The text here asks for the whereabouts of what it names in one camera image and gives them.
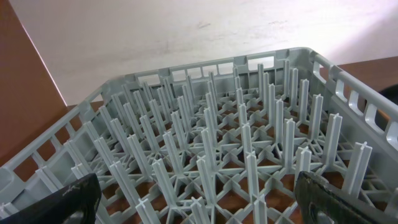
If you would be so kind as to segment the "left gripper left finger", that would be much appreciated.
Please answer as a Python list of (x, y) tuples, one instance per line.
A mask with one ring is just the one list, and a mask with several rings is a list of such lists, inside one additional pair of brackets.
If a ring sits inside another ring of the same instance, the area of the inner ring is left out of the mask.
[(75, 213), (82, 216), (77, 223), (92, 224), (101, 200), (97, 175), (90, 173), (52, 193), (42, 200), (1, 220), (1, 223), (65, 223)]

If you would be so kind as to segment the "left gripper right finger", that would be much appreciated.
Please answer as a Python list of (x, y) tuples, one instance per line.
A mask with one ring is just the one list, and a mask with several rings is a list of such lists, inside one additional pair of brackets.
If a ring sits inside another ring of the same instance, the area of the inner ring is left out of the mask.
[(294, 194), (304, 223), (397, 223), (312, 172), (299, 172)]

